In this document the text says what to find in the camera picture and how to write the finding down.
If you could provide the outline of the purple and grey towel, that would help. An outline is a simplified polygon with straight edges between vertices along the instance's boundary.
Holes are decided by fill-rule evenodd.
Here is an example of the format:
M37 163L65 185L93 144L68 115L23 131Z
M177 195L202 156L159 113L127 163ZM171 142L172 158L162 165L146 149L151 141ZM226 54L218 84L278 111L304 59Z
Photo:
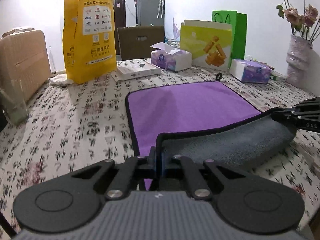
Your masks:
M125 98L135 155L173 155L255 168L293 141L297 128L259 111L219 80L147 88Z

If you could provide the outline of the lavender textured vase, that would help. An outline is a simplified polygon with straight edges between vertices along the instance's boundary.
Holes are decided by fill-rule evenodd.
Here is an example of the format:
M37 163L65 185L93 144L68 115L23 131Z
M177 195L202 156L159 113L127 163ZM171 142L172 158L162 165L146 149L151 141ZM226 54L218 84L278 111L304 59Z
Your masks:
M310 52L313 49L312 43L305 38L291 35L286 62L286 81L298 88L303 87L303 81L310 66Z

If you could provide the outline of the closed purple tissue pack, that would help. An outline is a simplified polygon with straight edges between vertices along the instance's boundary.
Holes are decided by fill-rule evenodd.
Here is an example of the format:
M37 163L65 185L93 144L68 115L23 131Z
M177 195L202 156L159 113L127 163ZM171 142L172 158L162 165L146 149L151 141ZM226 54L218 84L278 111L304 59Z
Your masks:
M241 82L267 84L272 69L256 61L232 59L229 73Z

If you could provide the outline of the green paper bag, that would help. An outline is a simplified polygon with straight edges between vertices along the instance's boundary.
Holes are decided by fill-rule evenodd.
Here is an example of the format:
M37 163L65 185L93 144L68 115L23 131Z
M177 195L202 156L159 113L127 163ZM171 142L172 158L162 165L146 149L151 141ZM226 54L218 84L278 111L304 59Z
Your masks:
M216 10L212 12L212 21L232 25L233 44L231 58L243 60L247 37L247 15L236 10Z

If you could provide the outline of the clear drinking glass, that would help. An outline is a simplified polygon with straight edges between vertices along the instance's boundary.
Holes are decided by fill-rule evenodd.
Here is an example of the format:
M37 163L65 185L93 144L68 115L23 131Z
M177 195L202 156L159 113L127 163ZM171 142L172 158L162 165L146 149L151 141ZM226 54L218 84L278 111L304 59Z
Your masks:
M11 80L7 87L1 88L1 104L4 115L11 124L17 126L28 118L20 80Z

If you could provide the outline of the yellow-green snack gift bag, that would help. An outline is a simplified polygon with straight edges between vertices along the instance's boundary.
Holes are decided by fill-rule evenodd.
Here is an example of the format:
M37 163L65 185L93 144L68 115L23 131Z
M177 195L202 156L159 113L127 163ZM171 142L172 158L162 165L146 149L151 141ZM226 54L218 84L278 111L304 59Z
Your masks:
M181 24L180 49L192 54L193 66L226 72L232 44L230 24L197 20L185 20Z

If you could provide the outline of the crumpled white tissue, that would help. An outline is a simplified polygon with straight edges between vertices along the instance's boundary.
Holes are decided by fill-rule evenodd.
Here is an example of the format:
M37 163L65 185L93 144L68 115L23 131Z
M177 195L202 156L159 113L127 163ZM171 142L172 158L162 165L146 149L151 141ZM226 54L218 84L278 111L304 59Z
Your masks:
M74 81L67 77L67 74L58 74L49 79L51 86L66 87L73 84Z

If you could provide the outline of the tan suitcase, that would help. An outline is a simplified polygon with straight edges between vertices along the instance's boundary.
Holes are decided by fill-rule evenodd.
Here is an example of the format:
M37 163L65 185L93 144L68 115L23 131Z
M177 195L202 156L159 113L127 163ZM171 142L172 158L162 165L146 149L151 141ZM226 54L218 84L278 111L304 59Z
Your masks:
M19 80L28 101L51 75L44 33L34 29L12 29L1 38L1 88L11 90Z

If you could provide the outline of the white flat box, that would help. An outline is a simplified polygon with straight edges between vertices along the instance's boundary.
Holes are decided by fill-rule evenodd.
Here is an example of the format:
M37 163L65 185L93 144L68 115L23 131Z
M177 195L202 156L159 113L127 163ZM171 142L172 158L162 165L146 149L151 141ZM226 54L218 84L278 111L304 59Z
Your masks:
M140 77L147 77L151 75L159 75L162 69L150 63L122 63L118 64L117 69L111 73L113 79L118 81L127 81L137 79Z

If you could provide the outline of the open purple tissue pack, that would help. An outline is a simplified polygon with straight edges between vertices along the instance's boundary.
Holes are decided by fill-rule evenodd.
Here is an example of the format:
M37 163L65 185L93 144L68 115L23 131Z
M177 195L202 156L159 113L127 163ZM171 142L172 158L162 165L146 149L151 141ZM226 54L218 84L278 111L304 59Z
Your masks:
M164 70L179 72L192 67L192 53L174 48L164 42L150 46L151 63Z

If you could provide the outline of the yellow paper bag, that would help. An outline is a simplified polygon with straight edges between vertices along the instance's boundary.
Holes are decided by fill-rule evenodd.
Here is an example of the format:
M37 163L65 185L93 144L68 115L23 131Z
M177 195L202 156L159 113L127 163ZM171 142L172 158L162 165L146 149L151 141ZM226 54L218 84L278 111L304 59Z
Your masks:
M86 83L116 70L114 0L64 0L63 57L67 78Z

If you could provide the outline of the brown chair back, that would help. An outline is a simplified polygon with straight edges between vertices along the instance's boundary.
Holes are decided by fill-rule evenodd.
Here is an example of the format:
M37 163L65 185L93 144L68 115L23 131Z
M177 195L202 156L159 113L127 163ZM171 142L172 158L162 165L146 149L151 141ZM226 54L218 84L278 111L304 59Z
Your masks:
M122 60L149 59L155 50L151 46L164 41L164 26L137 26L118 28Z

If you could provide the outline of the grey refrigerator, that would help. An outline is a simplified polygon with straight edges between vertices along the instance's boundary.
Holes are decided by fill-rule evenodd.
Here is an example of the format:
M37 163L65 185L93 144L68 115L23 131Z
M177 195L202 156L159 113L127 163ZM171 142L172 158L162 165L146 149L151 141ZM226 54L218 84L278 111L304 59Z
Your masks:
M164 0L136 0L137 26L164 26Z

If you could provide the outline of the dark brown door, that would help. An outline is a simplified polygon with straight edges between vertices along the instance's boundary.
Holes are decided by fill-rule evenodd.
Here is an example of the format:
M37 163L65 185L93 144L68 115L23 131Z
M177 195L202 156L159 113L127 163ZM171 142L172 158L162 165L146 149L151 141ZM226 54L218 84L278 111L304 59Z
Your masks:
M125 0L114 0L113 8L114 8L114 24L115 24L114 38L115 38L115 45L116 45L116 54L120 55L118 28L126 27Z

